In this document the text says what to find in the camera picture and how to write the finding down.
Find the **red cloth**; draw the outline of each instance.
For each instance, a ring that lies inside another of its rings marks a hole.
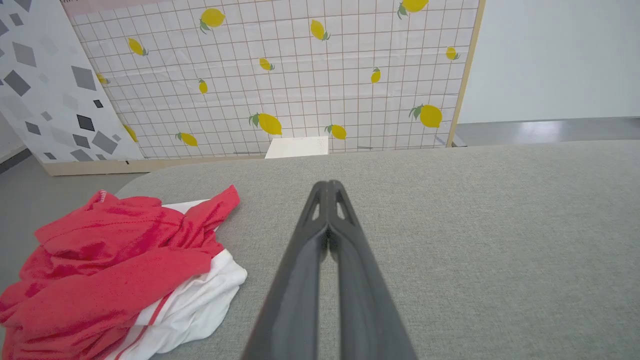
[[[186,214],[104,191],[41,227],[20,282],[0,297],[3,359],[101,359],[145,307],[223,250],[213,231],[240,199],[230,186]]]

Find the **wooden frame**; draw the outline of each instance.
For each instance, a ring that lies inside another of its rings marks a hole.
[[[467,54],[467,64],[465,65],[465,72],[462,75],[462,85],[460,86],[460,93],[458,94],[456,111],[453,113],[453,122],[451,122],[451,129],[449,130],[447,147],[451,147],[451,143],[453,143],[453,136],[456,134],[456,126],[458,125],[458,117],[460,116],[460,109],[462,108],[462,100],[465,97],[465,92],[467,90],[467,81],[469,80],[469,73],[471,72],[471,63],[473,63],[474,54],[476,53],[476,43],[478,41],[478,34],[480,33],[480,24],[482,23],[482,15],[484,13],[485,2],[486,0],[480,0],[480,3],[478,4],[478,12],[476,13],[474,32],[471,35],[471,44],[469,45],[469,53]]]
[[[453,137],[456,132],[456,126],[458,125],[458,117],[460,115],[462,101],[465,96],[465,90],[467,89],[467,81],[469,78],[469,73],[471,71],[471,64],[473,62],[474,53],[476,52],[476,43],[478,39],[478,34],[480,32],[480,25],[482,23],[485,2],[486,0],[479,0],[478,11],[476,13],[476,22],[474,24],[474,31],[471,37],[471,44],[469,45],[469,52],[467,54],[465,71],[462,76],[460,94],[458,96],[458,102],[456,103],[456,109],[453,115],[451,130],[449,131],[449,138],[447,139],[447,147],[451,147],[451,143],[453,142]],[[151,172],[151,171],[159,170],[161,168],[173,167],[177,165],[211,163],[215,161],[262,159],[262,158],[264,158],[264,155],[238,156],[236,158],[234,157],[188,158],[188,159],[170,159],[170,160],[129,160],[129,161],[104,160],[104,161],[81,161],[81,162],[72,162],[72,163],[42,163],[42,162],[40,163],[44,167],[45,171],[51,176],[67,176],[67,175],[125,174],[125,173],[135,173],[135,172]]]

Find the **lemon-patterned backdrop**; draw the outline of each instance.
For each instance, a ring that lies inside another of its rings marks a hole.
[[[479,0],[132,0],[71,18],[147,158],[443,147]]]

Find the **baseboard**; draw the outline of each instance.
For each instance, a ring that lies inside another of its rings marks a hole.
[[[41,163],[45,171],[51,176],[69,175],[97,175],[97,174],[129,174],[137,172],[151,172],[177,165],[212,163],[216,161],[239,161],[250,159],[264,159],[264,155],[239,156],[236,158],[193,158],[167,160],[102,160],[76,161],[72,163]]]
[[[22,160],[31,156],[31,151],[22,145],[7,154],[0,156],[0,174],[18,165]]]

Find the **yellow lemon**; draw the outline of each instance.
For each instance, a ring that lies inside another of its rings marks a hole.
[[[127,130],[129,135],[131,135],[131,138],[133,139],[133,141],[138,142],[138,137],[136,136],[136,132],[133,131],[133,129],[131,129],[129,125],[125,125],[125,124],[122,124],[122,125],[124,125],[124,128]]]
[[[207,83],[204,82],[203,79],[198,79],[198,83],[200,84],[198,86],[198,88],[200,88],[200,92],[201,93],[206,93],[207,92]]]
[[[456,50],[453,47],[447,48],[447,57],[450,60],[457,60],[460,57],[460,54],[456,53]]]
[[[194,138],[193,135],[191,134],[177,133],[175,135],[175,138],[178,140],[181,140],[182,142],[184,142],[189,146],[198,146],[198,140],[196,140],[196,138]]]
[[[324,30],[324,26],[319,21],[311,20],[311,34],[318,40],[329,40],[331,35]]]
[[[280,121],[269,114],[256,113],[249,117],[249,124],[251,123],[253,123],[255,127],[258,127],[258,124],[260,124],[262,130],[265,130],[267,134],[282,135],[282,125],[280,125]]]
[[[380,69],[377,67],[373,68],[373,74],[371,74],[371,83],[375,84],[380,81]]]
[[[433,105],[420,105],[411,109],[409,117],[415,119],[420,117],[420,122],[426,127],[440,127],[442,121],[442,111]]]
[[[340,125],[329,125],[324,129],[327,133],[333,134],[336,139],[344,140],[347,137],[347,131]]]
[[[267,71],[271,71],[273,69],[275,69],[276,67],[273,66],[272,64],[269,63],[269,60],[267,59],[260,59],[260,66]]]
[[[210,31],[211,29],[209,28],[217,28],[222,25],[224,20],[225,14],[221,13],[220,10],[215,8],[206,9],[200,18],[200,31],[204,33],[205,30]]]
[[[400,14],[407,15],[406,12],[417,13],[422,10],[428,2],[429,0],[404,0],[402,3],[400,3],[400,7],[398,8],[396,14],[398,14],[398,17],[400,19],[402,19],[402,17],[400,17]]]
[[[100,84],[108,84],[110,83],[110,81],[108,79],[105,79],[104,76],[102,74],[96,74],[95,75],[98,78],[98,81],[100,81]]]
[[[129,38],[129,47],[131,48],[131,51],[140,56],[146,56],[149,54],[149,52],[134,38]]]

